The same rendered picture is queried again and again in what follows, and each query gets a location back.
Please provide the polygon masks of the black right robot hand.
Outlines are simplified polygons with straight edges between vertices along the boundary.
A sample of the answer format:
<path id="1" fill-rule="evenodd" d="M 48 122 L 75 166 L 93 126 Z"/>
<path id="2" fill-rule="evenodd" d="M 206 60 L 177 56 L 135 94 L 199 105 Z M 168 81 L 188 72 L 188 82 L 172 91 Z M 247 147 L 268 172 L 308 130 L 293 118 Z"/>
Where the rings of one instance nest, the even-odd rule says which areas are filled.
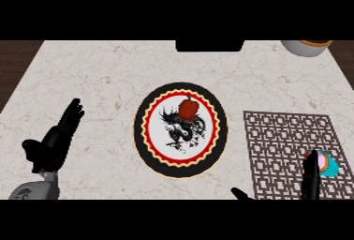
<path id="1" fill-rule="evenodd" d="M 320 151 L 309 151 L 302 159 L 258 159 L 252 163 L 253 197 L 237 187 L 237 200 L 317 200 L 320 198 Z"/>

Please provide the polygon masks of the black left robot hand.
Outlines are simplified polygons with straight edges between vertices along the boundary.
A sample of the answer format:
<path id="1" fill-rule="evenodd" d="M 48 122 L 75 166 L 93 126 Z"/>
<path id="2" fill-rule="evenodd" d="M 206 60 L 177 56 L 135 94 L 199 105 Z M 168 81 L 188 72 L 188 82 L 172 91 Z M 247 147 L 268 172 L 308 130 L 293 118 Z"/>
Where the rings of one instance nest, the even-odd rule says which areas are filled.
<path id="1" fill-rule="evenodd" d="M 60 169 L 82 115 L 79 99 L 73 98 L 42 140 L 28 139 L 22 142 L 26 160 L 32 163 L 32 173 L 56 173 Z"/>

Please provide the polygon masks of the brown patterned placemat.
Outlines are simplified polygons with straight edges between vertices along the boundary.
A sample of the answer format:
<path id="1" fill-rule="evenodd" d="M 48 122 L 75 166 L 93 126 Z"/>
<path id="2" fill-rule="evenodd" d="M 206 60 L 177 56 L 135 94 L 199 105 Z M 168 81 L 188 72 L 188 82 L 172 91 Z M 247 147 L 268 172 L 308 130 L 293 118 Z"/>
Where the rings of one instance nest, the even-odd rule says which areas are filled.
<path id="1" fill-rule="evenodd" d="M 330 174 L 320 160 L 320 199 L 354 200 L 354 174 L 330 118 L 323 114 L 243 112 L 253 197 L 298 200 L 302 161 L 314 149 L 337 164 Z"/>

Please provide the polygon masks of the round black-rimmed dragon plate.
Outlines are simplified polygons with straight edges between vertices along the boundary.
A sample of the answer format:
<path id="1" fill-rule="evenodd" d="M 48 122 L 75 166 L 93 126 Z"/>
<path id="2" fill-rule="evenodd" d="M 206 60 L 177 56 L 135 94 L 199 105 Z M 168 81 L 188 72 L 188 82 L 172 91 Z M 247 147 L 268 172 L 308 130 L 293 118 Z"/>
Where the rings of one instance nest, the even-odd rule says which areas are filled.
<path id="1" fill-rule="evenodd" d="M 199 103 L 193 120 L 178 117 L 178 105 Z M 134 117 L 134 144 L 149 169 L 169 178 L 203 173 L 225 149 L 227 116 L 211 91 L 190 82 L 172 82 L 144 97 Z"/>

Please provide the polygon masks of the red bell pepper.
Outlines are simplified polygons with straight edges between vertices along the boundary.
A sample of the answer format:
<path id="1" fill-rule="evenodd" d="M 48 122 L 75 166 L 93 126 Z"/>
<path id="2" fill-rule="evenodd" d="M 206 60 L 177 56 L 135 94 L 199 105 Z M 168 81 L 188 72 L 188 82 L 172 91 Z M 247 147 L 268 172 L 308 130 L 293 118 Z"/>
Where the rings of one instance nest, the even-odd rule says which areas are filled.
<path id="1" fill-rule="evenodd" d="M 178 117 L 183 120 L 193 120 L 193 116 L 199 110 L 199 103 L 191 100 L 191 97 L 187 97 L 178 105 Z"/>

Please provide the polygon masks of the grey pot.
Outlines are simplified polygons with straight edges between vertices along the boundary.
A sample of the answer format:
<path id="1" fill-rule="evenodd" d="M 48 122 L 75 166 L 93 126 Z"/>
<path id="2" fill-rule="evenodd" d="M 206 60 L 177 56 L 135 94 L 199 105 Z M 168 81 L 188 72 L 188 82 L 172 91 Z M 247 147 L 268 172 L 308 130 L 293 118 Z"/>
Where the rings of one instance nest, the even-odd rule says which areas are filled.
<path id="1" fill-rule="evenodd" d="M 301 57 L 315 57 L 327 49 L 332 40 L 281 40 L 284 49 Z"/>

